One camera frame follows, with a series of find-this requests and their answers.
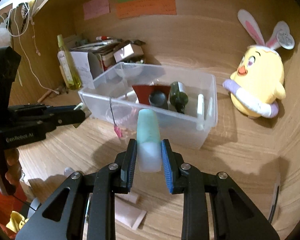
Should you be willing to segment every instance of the clear plastic bin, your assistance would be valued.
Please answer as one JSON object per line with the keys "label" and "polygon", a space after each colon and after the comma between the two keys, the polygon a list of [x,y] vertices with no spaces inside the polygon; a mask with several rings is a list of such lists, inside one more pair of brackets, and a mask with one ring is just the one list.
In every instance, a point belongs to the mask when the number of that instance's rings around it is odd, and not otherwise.
{"label": "clear plastic bin", "polygon": [[[139,104],[132,88],[136,84],[167,84],[174,81],[185,85],[189,102],[185,114],[179,114],[170,105],[169,110]],[[79,91],[82,102],[93,116],[113,123],[110,110],[111,97],[114,120],[121,128],[137,129],[138,113],[149,108],[157,113],[162,139],[185,147],[200,148],[211,127],[217,124],[217,90],[214,75],[188,68],[118,63],[93,81],[95,89]],[[198,95],[204,96],[204,118],[197,117]]]}

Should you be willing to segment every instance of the round white tag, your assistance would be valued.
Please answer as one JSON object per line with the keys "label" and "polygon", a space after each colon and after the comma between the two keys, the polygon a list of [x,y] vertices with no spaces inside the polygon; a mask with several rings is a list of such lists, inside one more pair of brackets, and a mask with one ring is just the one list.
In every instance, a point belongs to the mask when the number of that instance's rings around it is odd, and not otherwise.
{"label": "round white tag", "polygon": [[286,33],[284,30],[278,31],[277,40],[281,47],[285,49],[293,49],[294,39],[290,33]]}

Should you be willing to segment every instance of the finger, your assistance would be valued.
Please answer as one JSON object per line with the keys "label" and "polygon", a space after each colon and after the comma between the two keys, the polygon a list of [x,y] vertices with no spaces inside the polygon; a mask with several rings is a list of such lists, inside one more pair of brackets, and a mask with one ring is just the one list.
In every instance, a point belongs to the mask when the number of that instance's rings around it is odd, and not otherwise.
{"label": "finger", "polygon": [[19,151],[16,148],[8,149],[4,151],[4,155],[7,160],[7,164],[12,166],[19,161]]}
{"label": "finger", "polygon": [[19,162],[9,167],[8,172],[5,174],[6,179],[12,185],[17,185],[22,176],[22,169]]}

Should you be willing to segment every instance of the stuffed animal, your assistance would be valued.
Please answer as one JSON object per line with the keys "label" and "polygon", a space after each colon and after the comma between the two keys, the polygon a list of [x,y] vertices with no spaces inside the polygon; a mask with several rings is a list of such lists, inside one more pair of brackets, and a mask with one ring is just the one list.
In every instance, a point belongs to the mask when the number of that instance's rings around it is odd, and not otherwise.
{"label": "stuffed animal", "polygon": [[283,64],[275,49],[293,49],[293,37],[288,25],[280,21],[265,43],[250,13],[241,9],[238,19],[257,44],[248,47],[237,70],[223,82],[223,87],[230,91],[232,103],[241,113],[250,118],[273,118],[279,111],[276,99],[286,96]]}

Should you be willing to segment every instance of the metal bolt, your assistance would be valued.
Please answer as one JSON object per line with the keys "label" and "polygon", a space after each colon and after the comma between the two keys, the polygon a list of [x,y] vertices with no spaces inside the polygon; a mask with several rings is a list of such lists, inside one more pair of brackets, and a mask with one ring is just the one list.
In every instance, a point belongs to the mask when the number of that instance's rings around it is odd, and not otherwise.
{"label": "metal bolt", "polygon": [[116,170],[119,166],[116,163],[109,164],[109,169]]}
{"label": "metal bolt", "polygon": [[71,179],[78,179],[80,178],[81,174],[79,172],[74,172],[71,174]]}
{"label": "metal bolt", "polygon": [[189,170],[191,168],[191,165],[189,163],[182,163],[181,169],[183,170]]}
{"label": "metal bolt", "polygon": [[225,172],[219,172],[218,173],[218,176],[219,176],[219,178],[220,179],[226,179],[226,178],[228,178],[228,174],[226,174]]}

